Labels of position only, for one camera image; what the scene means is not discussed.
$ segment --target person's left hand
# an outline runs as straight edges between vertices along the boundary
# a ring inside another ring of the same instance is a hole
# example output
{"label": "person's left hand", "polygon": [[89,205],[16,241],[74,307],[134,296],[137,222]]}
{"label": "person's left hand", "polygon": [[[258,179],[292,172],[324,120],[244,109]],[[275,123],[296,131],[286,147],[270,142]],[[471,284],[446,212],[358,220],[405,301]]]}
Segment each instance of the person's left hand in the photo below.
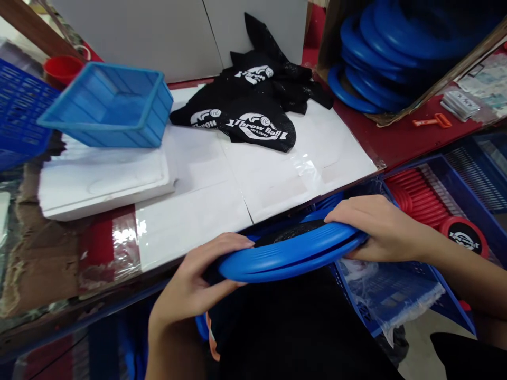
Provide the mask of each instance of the person's left hand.
{"label": "person's left hand", "polygon": [[235,233],[223,233],[190,251],[153,306],[150,329],[163,329],[175,322],[195,317],[245,283],[223,280],[210,286],[201,275],[218,257],[251,248],[254,242]]}

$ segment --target white printed logo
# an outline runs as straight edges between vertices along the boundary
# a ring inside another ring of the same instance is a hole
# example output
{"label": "white printed logo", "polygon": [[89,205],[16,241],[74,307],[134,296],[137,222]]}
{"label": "white printed logo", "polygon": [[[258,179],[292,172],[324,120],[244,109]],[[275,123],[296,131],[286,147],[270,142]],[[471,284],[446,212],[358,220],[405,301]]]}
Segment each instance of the white printed logo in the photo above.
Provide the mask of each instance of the white printed logo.
{"label": "white printed logo", "polygon": [[216,119],[221,114],[222,114],[222,111],[220,111],[219,109],[216,109],[216,108],[210,109],[210,110],[199,111],[199,112],[196,112],[192,115],[192,117],[190,118],[190,124],[192,125],[192,127],[213,128],[213,127],[217,126],[217,121],[216,120],[209,120],[209,121],[204,122],[204,119],[206,117],[208,117],[208,119],[209,119],[209,117]]}
{"label": "white printed logo", "polygon": [[239,71],[235,77],[245,77],[245,79],[250,83],[257,84],[267,78],[271,78],[273,74],[273,69],[268,65],[264,65],[248,69],[247,71]]}
{"label": "white printed logo", "polygon": [[285,140],[287,132],[279,131],[275,128],[271,120],[260,113],[245,113],[239,119],[232,120],[226,124],[229,127],[239,127],[247,137],[255,140]]}
{"label": "white printed logo", "polygon": [[474,241],[470,238],[470,236],[464,234],[463,232],[455,232],[455,233],[449,232],[449,237],[459,245],[462,245],[471,251],[473,251],[475,248],[477,249],[479,248],[479,244],[474,243]]}

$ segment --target blue crate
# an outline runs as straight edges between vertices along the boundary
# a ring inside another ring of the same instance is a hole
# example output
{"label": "blue crate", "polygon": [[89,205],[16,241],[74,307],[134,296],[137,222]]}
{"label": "blue crate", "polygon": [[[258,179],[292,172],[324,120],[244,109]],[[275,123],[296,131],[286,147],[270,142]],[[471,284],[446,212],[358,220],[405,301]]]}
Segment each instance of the blue crate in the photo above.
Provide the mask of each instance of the blue crate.
{"label": "blue crate", "polygon": [[36,120],[58,94],[0,59],[0,170],[44,153],[52,131],[39,127]]}
{"label": "blue crate", "polygon": [[173,97],[160,71],[90,62],[38,119],[93,147],[158,147]]}
{"label": "blue crate", "polygon": [[491,144],[507,157],[504,134],[464,138],[448,147],[444,156],[487,209],[493,214],[502,214],[507,212],[507,176],[481,149],[481,144]]}
{"label": "blue crate", "polygon": [[[457,209],[453,203],[445,201],[445,194],[437,190],[437,193],[449,211],[455,216],[465,217],[474,223],[484,234],[491,251],[490,253],[494,255],[499,264],[507,268],[507,254],[505,253],[507,234],[443,155],[429,157],[425,160],[393,170],[389,173],[389,176],[395,175],[407,168],[421,167],[423,164],[428,165],[429,169],[436,176],[439,184],[441,184],[445,192],[454,200],[455,205],[459,207],[459,209]],[[442,275],[435,268],[433,268],[433,271],[444,288],[446,288],[447,293],[435,303],[432,310],[455,321],[472,333],[475,333],[471,319],[463,309],[459,307],[456,297],[451,292]]]}
{"label": "blue crate", "polygon": [[[403,171],[405,170],[405,168],[407,167],[399,169],[393,173],[395,174],[397,172]],[[371,195],[371,194],[382,194],[396,204],[396,202],[393,200],[391,193],[389,192],[389,189],[386,187],[384,182],[378,178],[372,179],[366,183],[360,184],[348,190],[345,193],[345,198],[351,196]],[[398,281],[403,278],[403,275],[419,276],[426,280],[431,281],[432,283],[440,282],[444,287],[444,289],[446,290],[446,293],[437,300],[437,302],[432,306],[431,309],[455,321],[456,323],[463,326],[471,333],[475,334],[475,328],[473,323],[471,322],[470,318],[466,315],[465,311],[463,311],[463,309],[459,305],[459,302],[452,293],[452,291],[450,290],[449,285],[446,283],[442,275],[440,275],[440,273],[438,273],[438,271],[436,271],[431,265],[417,261],[387,263],[385,265],[389,265],[392,268],[393,277],[392,282],[383,284],[385,288],[383,289],[383,291],[378,292],[378,295],[382,296],[382,299],[384,299],[384,295],[386,293],[391,292],[394,294],[398,291],[403,292],[403,289],[400,289],[399,287],[400,285],[403,285],[404,282]],[[356,303],[352,301],[354,299],[354,296],[349,286],[346,284],[345,275],[338,264],[335,264],[335,273],[337,273],[338,275],[337,278],[338,284],[342,287],[342,289],[345,290],[345,294],[349,299],[349,303],[354,307],[354,310],[358,314],[359,318],[361,318],[368,331],[372,334],[373,337],[379,335],[382,332],[382,330],[377,321],[372,318],[370,311],[368,310],[368,307],[363,303],[360,302]]]}

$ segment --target red table surface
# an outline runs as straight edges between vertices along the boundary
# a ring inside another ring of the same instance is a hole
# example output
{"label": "red table surface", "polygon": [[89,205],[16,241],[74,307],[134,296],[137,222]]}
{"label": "red table surface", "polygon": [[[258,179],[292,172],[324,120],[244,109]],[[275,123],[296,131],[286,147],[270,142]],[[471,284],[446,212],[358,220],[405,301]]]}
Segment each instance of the red table surface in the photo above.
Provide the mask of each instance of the red table surface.
{"label": "red table surface", "polygon": [[[314,5],[303,49],[303,66],[314,68],[317,65],[318,46],[322,38],[324,22],[324,10]],[[172,83],[168,84],[168,87],[175,90],[211,81],[213,81],[212,78]],[[335,99],[333,108],[374,162],[378,164],[382,161],[388,169],[392,169],[471,134],[481,127],[481,124],[471,120],[466,123],[458,121],[439,105],[440,99],[441,96],[434,97],[411,115],[384,128],[378,128],[372,120],[337,99]],[[453,126],[444,129],[439,125],[415,127],[412,124],[412,120],[433,119],[436,113],[443,113],[453,123]],[[123,213],[128,213],[128,211],[135,219],[134,205],[123,208]],[[114,215],[115,211],[98,215],[91,227],[91,233],[87,234],[88,239],[94,239],[93,244],[89,247],[88,259],[95,265],[107,264],[114,259],[112,223],[107,222],[108,219],[112,220]]]}

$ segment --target white panel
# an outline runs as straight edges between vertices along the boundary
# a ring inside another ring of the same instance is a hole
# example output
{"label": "white panel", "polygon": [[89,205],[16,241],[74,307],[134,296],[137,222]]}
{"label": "white panel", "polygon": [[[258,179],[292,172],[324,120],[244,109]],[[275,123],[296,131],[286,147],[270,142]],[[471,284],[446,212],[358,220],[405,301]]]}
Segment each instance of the white panel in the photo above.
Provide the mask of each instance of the white panel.
{"label": "white panel", "polygon": [[109,63],[161,70],[166,82],[222,70],[201,0],[52,0],[63,18]]}
{"label": "white panel", "polygon": [[265,23],[290,62],[301,64],[305,40],[306,0],[203,0],[224,67],[230,52],[252,49],[244,12]]}

